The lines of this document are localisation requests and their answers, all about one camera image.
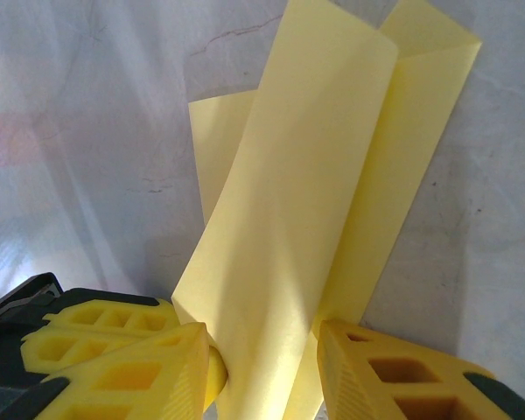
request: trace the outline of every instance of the black plastic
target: black plastic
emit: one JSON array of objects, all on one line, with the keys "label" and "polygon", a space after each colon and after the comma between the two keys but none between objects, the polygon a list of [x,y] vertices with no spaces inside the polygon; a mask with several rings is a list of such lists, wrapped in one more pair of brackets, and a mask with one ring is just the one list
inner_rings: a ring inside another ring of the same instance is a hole
[{"label": "black plastic", "polygon": [[0,411],[0,420],[35,418],[69,383],[67,378],[60,377],[21,391],[17,398]]},{"label": "black plastic", "polygon": [[483,374],[469,372],[465,378],[513,420],[525,420],[525,400],[510,387]]},{"label": "black plastic", "polygon": [[63,292],[53,273],[30,278],[0,300],[0,419],[33,419],[67,385],[67,380],[41,383],[45,374],[25,372],[20,352],[22,338],[45,326],[48,321],[43,317],[47,313],[58,313],[90,300],[159,305],[153,297],[109,291]]}]

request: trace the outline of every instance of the paper sheet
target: paper sheet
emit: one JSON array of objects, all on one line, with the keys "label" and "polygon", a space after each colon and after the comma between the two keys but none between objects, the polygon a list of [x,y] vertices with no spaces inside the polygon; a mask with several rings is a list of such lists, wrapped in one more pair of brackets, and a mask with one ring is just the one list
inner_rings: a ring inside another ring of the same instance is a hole
[{"label": "paper sheet", "polygon": [[284,414],[396,55],[325,0],[286,8],[226,184],[172,297],[181,321],[206,322],[226,363],[224,420]]},{"label": "paper sheet", "polygon": [[[401,57],[314,326],[329,318],[360,321],[480,47],[472,34],[422,1],[401,1],[381,32],[396,42]],[[231,162],[255,96],[251,91],[191,103],[195,153]],[[212,129],[218,121],[227,128]],[[221,189],[203,181],[208,171],[198,159],[197,166],[207,221]],[[225,179],[229,167],[214,169],[213,164],[211,171],[216,179]],[[317,339],[310,334],[284,419],[313,419],[322,403],[316,348]]]}]

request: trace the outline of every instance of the white surface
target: white surface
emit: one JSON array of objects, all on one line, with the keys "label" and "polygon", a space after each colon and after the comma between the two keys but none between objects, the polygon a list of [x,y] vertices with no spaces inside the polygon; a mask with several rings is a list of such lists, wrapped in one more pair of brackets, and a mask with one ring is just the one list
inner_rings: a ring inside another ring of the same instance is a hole
[{"label": "white surface", "polygon": [[[365,325],[525,396],[525,0],[433,3],[484,46]],[[0,1],[0,296],[43,271],[170,296],[202,231],[187,99],[256,86],[284,6]]]}]

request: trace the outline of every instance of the rectangular hole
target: rectangular hole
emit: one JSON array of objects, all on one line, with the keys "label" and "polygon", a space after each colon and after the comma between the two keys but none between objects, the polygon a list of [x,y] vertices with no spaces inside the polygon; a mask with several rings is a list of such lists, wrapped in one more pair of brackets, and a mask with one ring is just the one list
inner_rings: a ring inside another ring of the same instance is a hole
[{"label": "rectangular hole", "polygon": [[439,379],[418,360],[369,359],[367,362],[382,382],[439,382]]},{"label": "rectangular hole", "polygon": [[87,343],[83,343],[82,346],[74,349],[76,351],[74,354],[71,354],[70,363],[75,364],[94,359],[100,356],[108,345],[109,343],[104,341],[88,341]]},{"label": "rectangular hole", "polygon": [[101,308],[80,308],[73,316],[72,322],[75,324],[84,324],[92,326],[95,321],[101,316],[103,309]]},{"label": "rectangular hole", "polygon": [[351,334],[350,332],[346,335],[348,337],[348,339],[350,341],[355,341],[355,342],[366,342],[366,341],[369,341],[369,339],[365,339],[359,335],[356,335],[356,334]]},{"label": "rectangular hole", "polygon": [[146,324],[150,331],[159,331],[165,326],[167,319],[159,315],[145,314]]},{"label": "rectangular hole", "polygon": [[81,405],[72,407],[63,420],[124,420],[130,410],[121,405]]},{"label": "rectangular hole", "polygon": [[96,389],[146,390],[158,377],[162,364],[152,362],[129,362],[115,365],[107,370],[96,383]]},{"label": "rectangular hole", "polygon": [[395,398],[408,420],[480,420],[457,398]]},{"label": "rectangular hole", "polygon": [[143,313],[133,320],[132,327],[137,330],[160,331],[164,328],[166,322],[167,319],[161,315]]},{"label": "rectangular hole", "polygon": [[101,320],[101,323],[104,326],[124,328],[126,323],[129,322],[130,315],[132,315],[130,311],[112,311]]},{"label": "rectangular hole", "polygon": [[59,361],[76,341],[77,339],[68,337],[51,337],[46,339],[38,350],[38,357],[42,361]]}]

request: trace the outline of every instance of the yellow rubber pad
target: yellow rubber pad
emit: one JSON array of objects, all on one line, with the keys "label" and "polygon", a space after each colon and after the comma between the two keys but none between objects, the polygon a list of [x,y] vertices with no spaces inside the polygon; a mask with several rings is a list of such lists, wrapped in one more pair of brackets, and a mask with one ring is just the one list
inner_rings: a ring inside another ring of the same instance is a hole
[{"label": "yellow rubber pad", "polygon": [[508,419],[464,376],[484,368],[341,321],[325,321],[318,366],[330,420]]},{"label": "yellow rubber pad", "polygon": [[[44,316],[49,324],[24,337],[21,355],[28,372],[53,374],[179,327],[173,306],[92,300]],[[228,378],[218,351],[209,349],[205,409]]]},{"label": "yellow rubber pad", "polygon": [[37,419],[200,420],[207,373],[206,326],[178,326],[48,376],[70,384]]}]

